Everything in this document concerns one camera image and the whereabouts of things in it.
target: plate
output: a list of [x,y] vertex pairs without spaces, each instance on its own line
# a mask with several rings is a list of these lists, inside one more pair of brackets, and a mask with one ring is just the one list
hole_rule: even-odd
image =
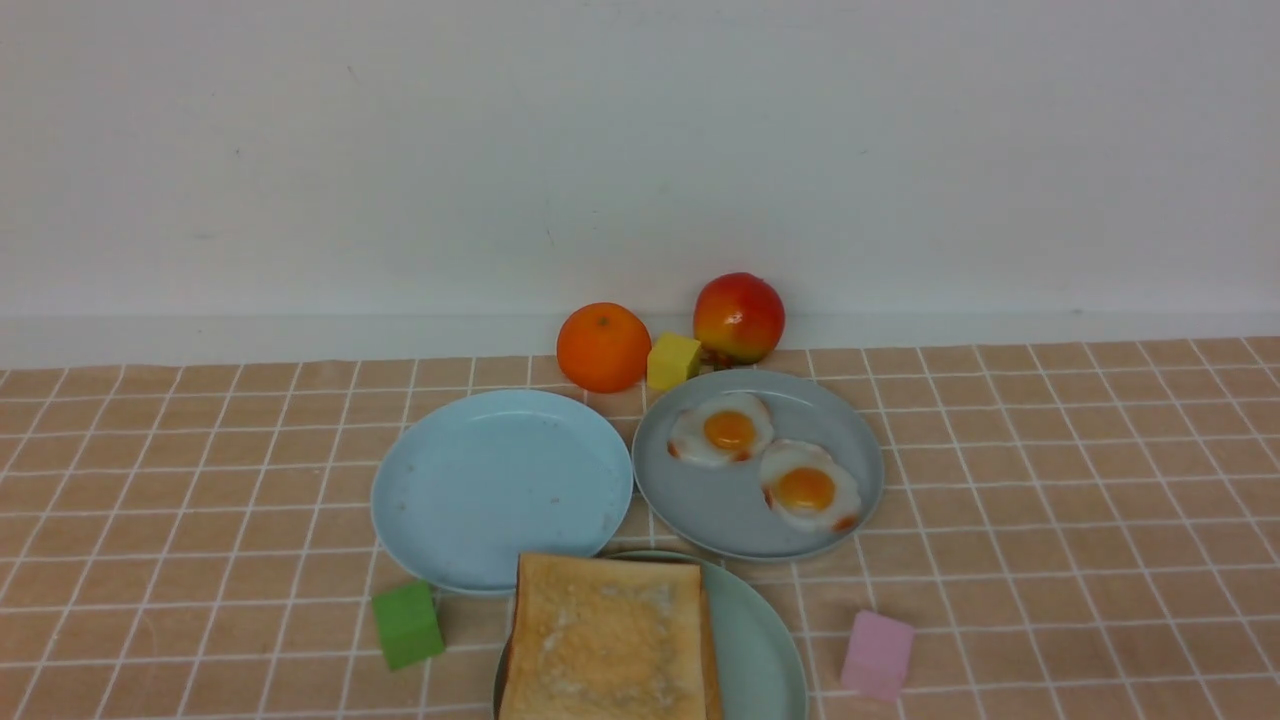
[[[704,400],[748,391],[773,415],[776,438],[820,445],[858,480],[863,512],[841,533],[804,533],[764,505],[760,461],[708,470],[667,452],[676,416]],[[818,383],[765,370],[721,370],[676,386],[636,428],[636,484],[653,511],[685,539],[712,552],[755,561],[786,561],[827,551],[870,519],[884,493],[879,443],[856,410]]]
[[[808,720],[809,693],[800,652],[777,611],[751,585],[719,565],[678,552],[637,550],[611,557],[681,560],[703,566],[724,720]],[[494,676],[494,717],[502,706],[508,647],[502,650]]]
[[581,402],[503,389],[451,402],[387,454],[374,528],[406,570],[467,594],[516,588],[521,552],[589,557],[622,524],[631,457]]

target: egg white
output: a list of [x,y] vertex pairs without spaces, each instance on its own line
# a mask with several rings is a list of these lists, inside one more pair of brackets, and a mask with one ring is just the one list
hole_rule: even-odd
[[[723,411],[741,413],[751,420],[755,427],[755,441],[750,447],[726,450],[716,447],[707,439],[703,425],[708,418]],[[726,392],[681,413],[671,428],[667,451],[682,462],[714,469],[750,460],[763,452],[771,442],[773,442],[773,420],[764,402],[749,392]]]
[[[773,497],[782,477],[797,468],[814,468],[831,478],[836,486],[836,496],[829,506],[818,511],[794,510],[785,507],[781,501]],[[858,480],[837,465],[829,452],[810,442],[780,439],[764,448],[760,456],[760,489],[764,501],[778,518],[792,528],[806,533],[842,532],[856,525],[863,511],[863,498],[858,495]]]

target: white wall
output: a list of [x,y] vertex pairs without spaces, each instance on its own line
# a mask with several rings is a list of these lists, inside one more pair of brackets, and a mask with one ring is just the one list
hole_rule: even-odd
[[10,0],[0,315],[1280,311],[1275,0]]

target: foam cube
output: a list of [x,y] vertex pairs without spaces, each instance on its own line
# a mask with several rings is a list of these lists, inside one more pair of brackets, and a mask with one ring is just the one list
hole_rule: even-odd
[[840,684],[867,697],[895,702],[906,682],[914,639],[915,629],[906,623],[863,610],[854,619]]
[[444,652],[431,585],[417,582],[374,598],[374,621],[387,667],[399,670]]
[[703,343],[675,333],[662,333],[649,351],[649,387],[668,391],[696,377],[703,363]]

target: slice of bread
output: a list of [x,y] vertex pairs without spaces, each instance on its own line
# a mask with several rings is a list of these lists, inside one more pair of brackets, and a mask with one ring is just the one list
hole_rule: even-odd
[[701,566],[521,555],[499,720],[722,720]]

